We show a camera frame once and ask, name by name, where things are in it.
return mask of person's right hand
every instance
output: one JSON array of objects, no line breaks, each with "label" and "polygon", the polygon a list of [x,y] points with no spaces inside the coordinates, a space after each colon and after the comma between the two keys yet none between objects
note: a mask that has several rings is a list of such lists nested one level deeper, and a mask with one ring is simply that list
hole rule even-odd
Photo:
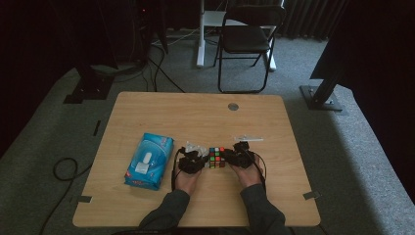
[{"label": "person's right hand", "polygon": [[[259,156],[255,154],[255,163],[259,166]],[[239,177],[239,182],[242,187],[248,188],[255,184],[261,184],[260,175],[263,172],[263,169],[259,166],[260,173],[254,164],[251,164],[248,168],[242,168],[239,166],[231,165],[231,168],[236,172]]]}]

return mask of wire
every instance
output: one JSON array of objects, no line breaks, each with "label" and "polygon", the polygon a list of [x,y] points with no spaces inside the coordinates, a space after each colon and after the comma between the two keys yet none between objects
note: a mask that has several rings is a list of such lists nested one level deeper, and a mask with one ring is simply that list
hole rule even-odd
[{"label": "wire", "polygon": [[159,49],[161,51],[161,61],[159,64],[156,64],[156,62],[154,62],[152,59],[148,58],[148,60],[153,63],[156,67],[156,74],[155,74],[155,78],[154,78],[154,86],[155,86],[155,91],[157,92],[157,74],[159,71],[161,71],[165,77],[175,86],[177,87],[177,89],[179,89],[181,92],[186,93],[182,88],[180,88],[180,86],[178,86],[165,72],[164,70],[161,69],[161,63],[164,60],[164,50],[158,46],[152,45],[153,47]]},{"label": "wire", "polygon": [[[62,178],[61,176],[59,176],[59,174],[57,173],[57,168],[59,166],[59,164],[65,162],[65,161],[71,161],[74,164],[74,169],[73,169],[73,173],[71,175],[71,177],[69,178]],[[70,187],[72,186],[74,180],[81,176],[82,174],[84,174],[87,170],[89,170],[92,167],[92,164],[89,165],[85,170],[83,170],[81,173],[77,173],[78,171],[78,163],[75,159],[73,158],[63,158],[60,159],[59,161],[57,161],[55,163],[55,165],[53,166],[53,174],[55,176],[55,178],[57,178],[60,181],[69,181],[69,185],[67,187],[67,190],[65,191],[64,195],[61,197],[61,199],[59,200],[59,202],[52,208],[52,211],[48,214],[48,216],[46,217],[46,220],[43,222],[42,228],[40,229],[39,235],[43,234],[47,223],[49,222],[49,219],[52,217],[53,213],[55,212],[55,210],[58,208],[58,206],[61,204],[61,202],[64,200],[64,198],[67,196]]]}]

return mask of dark curtain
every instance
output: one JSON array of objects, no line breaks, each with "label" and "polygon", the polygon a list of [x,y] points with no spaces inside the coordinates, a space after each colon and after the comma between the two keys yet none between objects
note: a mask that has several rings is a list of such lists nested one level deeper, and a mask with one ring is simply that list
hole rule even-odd
[{"label": "dark curtain", "polygon": [[351,0],[311,78],[353,92],[394,171],[415,201],[415,2]]}]

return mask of tissue box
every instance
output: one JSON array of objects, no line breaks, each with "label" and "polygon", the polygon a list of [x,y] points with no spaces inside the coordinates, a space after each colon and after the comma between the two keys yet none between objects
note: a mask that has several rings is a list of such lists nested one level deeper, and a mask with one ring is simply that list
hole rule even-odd
[{"label": "tissue box", "polygon": [[124,176],[125,184],[159,190],[172,150],[172,138],[144,133]]}]

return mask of metal bracket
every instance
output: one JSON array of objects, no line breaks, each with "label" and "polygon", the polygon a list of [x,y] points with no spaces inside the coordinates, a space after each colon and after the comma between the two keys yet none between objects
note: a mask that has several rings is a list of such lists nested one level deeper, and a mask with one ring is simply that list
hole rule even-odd
[{"label": "metal bracket", "polygon": [[300,86],[302,97],[310,110],[334,111],[337,115],[347,115],[345,108],[339,104],[334,93],[330,95],[324,104],[315,103],[313,97],[317,88],[318,86]]}]

